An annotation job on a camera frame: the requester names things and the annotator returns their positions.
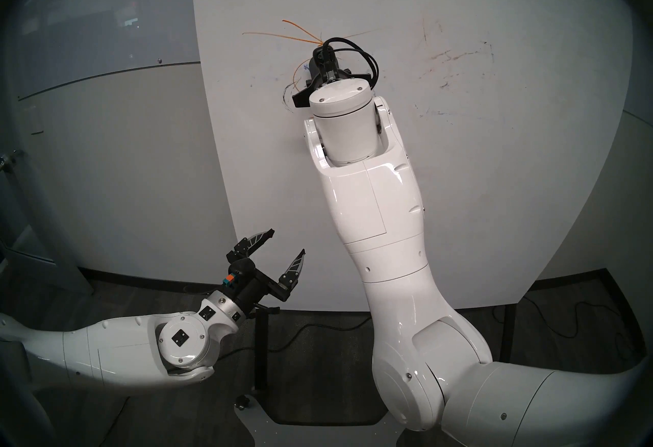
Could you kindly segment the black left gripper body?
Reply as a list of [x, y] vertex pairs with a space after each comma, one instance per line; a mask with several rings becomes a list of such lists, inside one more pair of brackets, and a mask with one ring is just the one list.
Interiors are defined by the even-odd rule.
[[230, 267], [230, 299], [243, 313], [250, 313], [270, 293], [268, 280], [255, 267]]

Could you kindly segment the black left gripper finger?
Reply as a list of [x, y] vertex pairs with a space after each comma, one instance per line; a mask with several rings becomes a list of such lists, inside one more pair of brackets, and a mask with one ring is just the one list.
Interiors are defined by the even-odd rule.
[[306, 250], [302, 249], [290, 264], [290, 266], [288, 266], [287, 270], [279, 278], [278, 285], [281, 289], [281, 301], [287, 301], [291, 295], [291, 292], [298, 284], [305, 256]]
[[270, 229], [268, 231], [260, 232], [251, 237], [245, 237], [240, 240], [227, 254], [228, 262], [235, 262], [240, 259], [250, 257], [256, 250], [265, 244], [268, 239], [274, 236], [275, 231]]

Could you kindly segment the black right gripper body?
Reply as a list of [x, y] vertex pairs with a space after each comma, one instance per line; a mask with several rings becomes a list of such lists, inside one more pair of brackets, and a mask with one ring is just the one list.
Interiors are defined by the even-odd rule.
[[328, 84], [334, 81], [341, 79], [348, 79], [347, 72], [351, 72], [350, 69], [343, 69], [339, 65], [339, 60], [337, 57], [334, 57], [333, 62], [330, 64], [331, 69], [327, 69], [324, 65], [324, 60], [322, 58], [311, 59], [311, 84], [318, 85], [319, 88], [324, 84]]

